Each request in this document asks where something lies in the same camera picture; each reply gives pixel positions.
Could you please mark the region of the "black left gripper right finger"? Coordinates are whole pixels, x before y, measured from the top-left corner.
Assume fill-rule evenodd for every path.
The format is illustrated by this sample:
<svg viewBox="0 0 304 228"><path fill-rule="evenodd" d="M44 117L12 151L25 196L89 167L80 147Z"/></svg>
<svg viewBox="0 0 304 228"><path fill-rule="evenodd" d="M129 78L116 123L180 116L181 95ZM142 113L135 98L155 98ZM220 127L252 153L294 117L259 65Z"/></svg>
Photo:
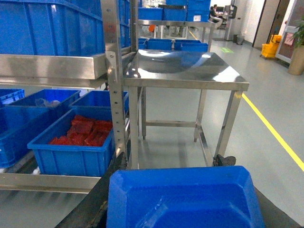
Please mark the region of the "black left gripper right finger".
<svg viewBox="0 0 304 228"><path fill-rule="evenodd" d="M236 157L228 156L223 157L218 154L213 160L213 166L234 166L236 164Z"/></svg>

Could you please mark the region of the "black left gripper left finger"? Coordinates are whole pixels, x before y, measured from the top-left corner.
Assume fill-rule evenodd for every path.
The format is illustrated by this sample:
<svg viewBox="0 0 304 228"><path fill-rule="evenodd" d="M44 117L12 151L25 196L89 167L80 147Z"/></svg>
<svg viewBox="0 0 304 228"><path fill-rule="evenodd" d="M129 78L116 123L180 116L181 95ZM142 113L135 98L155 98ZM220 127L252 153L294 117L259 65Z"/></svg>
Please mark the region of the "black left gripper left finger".
<svg viewBox="0 0 304 228"><path fill-rule="evenodd" d="M114 159L104 176L87 196L61 221L57 228L105 228L107 219L110 177L127 167L127 155L121 153Z"/></svg>

